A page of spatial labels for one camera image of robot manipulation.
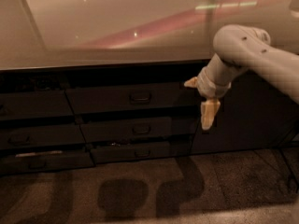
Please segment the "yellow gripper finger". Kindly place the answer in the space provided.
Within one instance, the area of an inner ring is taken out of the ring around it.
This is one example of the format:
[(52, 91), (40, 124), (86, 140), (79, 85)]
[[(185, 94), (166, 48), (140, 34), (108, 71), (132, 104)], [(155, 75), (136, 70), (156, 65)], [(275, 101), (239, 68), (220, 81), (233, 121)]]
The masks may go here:
[(197, 77), (192, 77), (191, 79), (185, 81), (184, 86), (186, 88), (196, 89), (197, 88)]
[(218, 99), (207, 99), (201, 103), (201, 125), (204, 131), (212, 127), (220, 106), (221, 102)]

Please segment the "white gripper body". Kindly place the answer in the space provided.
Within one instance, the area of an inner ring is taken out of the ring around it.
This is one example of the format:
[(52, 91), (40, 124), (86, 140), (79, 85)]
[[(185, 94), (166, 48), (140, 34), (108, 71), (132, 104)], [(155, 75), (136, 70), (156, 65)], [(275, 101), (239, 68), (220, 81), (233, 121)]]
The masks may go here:
[(207, 68), (204, 67), (198, 74), (196, 88), (202, 97), (207, 99), (216, 99), (223, 97), (228, 90), (231, 89), (231, 84), (218, 85), (214, 83), (207, 75)]

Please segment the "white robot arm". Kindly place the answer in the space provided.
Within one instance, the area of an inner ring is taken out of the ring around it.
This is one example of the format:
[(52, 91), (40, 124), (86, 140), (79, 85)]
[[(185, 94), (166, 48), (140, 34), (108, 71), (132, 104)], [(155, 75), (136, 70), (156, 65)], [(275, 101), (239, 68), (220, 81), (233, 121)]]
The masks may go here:
[(184, 83), (205, 98), (201, 103), (203, 130), (211, 128), (221, 106), (220, 98), (237, 77), (251, 70), (293, 101), (299, 103), (299, 57), (271, 46), (263, 29), (226, 25), (213, 38), (214, 55), (199, 74)]

